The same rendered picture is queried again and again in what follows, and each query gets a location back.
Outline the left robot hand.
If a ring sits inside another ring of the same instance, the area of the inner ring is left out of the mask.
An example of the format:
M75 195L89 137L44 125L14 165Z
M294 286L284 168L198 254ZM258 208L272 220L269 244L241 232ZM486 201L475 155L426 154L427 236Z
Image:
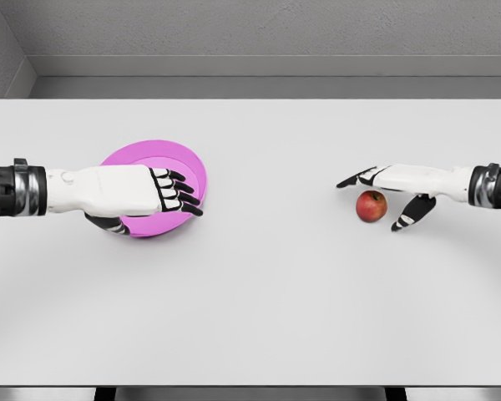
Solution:
M142 164L106 165L89 175L99 182L82 211L102 230L151 237L203 215L196 180L180 171Z

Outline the pink round plate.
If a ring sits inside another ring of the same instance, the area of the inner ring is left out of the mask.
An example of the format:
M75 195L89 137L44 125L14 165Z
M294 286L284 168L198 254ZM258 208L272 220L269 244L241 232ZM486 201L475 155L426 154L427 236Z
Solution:
M189 148L168 140L146 140L127 145L109 155L101 165L146 165L181 173L185 183L194 189L192 196L205 198L207 175L202 160ZM190 213L167 212L146 217L121 218L132 237L151 237L181 226Z

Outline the red apple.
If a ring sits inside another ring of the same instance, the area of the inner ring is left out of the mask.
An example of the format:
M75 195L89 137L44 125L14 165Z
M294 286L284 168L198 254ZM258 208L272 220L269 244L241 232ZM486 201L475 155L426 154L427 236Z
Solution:
M379 221L387 214L387 208L387 198L382 192L366 190L357 198L356 213L364 222Z

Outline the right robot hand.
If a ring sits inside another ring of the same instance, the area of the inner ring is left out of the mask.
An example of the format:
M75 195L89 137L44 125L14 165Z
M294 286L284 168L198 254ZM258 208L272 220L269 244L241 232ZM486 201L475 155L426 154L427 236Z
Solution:
M419 222L428 214L436 205L437 195L446 195L455 201L463 200L461 191L456 191L452 186L451 175L450 171L422 166L375 166L343 180L337 184L337 188L367 185L414 194L391 226L392 232L398 232Z

